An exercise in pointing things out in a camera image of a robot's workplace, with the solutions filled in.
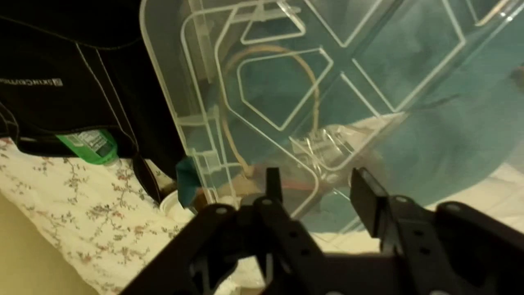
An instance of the clear plastic container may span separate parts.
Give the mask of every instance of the clear plastic container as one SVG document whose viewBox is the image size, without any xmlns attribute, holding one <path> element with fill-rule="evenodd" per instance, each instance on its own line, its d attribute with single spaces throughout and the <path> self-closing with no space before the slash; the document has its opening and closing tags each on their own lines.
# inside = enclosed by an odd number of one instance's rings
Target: clear plastic container
<svg viewBox="0 0 524 295">
<path fill-rule="evenodd" d="M 521 11 L 522 0 L 146 0 L 141 25 L 208 198 L 249 202 L 280 167 L 285 206 L 332 246 L 362 229 L 352 167 L 427 206 L 506 166 L 524 175 Z M 463 202 L 509 200 L 499 192 Z"/>
</svg>

